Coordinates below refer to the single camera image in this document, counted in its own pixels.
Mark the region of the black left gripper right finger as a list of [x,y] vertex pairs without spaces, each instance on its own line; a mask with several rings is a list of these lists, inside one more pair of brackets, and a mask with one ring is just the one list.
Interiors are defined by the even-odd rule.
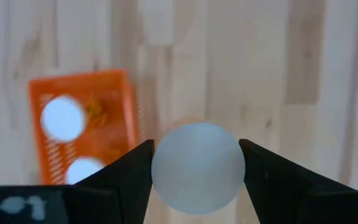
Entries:
[[240,139],[246,162],[244,184],[260,224],[295,224],[308,192],[351,190],[268,149]]

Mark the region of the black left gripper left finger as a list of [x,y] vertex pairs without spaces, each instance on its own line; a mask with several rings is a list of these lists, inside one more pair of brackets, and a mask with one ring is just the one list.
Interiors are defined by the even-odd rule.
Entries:
[[143,224],[152,188],[154,146],[154,140],[148,139],[77,184],[117,193],[122,223]]

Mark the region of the orange pill bottle white cap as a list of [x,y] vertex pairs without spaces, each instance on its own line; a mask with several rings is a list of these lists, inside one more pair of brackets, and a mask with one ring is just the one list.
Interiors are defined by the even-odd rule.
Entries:
[[233,201],[246,162],[235,135],[208,122],[175,127],[158,142],[151,166],[155,191],[169,207],[205,215]]

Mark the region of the white ball basket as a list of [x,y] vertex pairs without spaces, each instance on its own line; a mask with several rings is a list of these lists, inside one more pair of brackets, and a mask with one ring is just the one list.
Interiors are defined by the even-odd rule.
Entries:
[[40,127],[47,139],[69,143],[103,127],[108,118],[107,108],[96,98],[60,95],[42,109]]

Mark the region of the orange plastic slotted basket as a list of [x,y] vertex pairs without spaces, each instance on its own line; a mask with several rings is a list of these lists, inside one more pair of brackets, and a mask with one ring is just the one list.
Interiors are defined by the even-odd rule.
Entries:
[[[134,89],[123,70],[34,78],[28,82],[28,95],[43,184],[75,183],[80,180],[80,172],[92,172],[92,168],[85,167],[68,172],[77,159],[90,158],[97,169],[118,160],[139,142]],[[96,98],[107,108],[107,123],[73,142],[47,139],[40,127],[40,115],[44,106],[60,95],[71,95],[81,101]]]

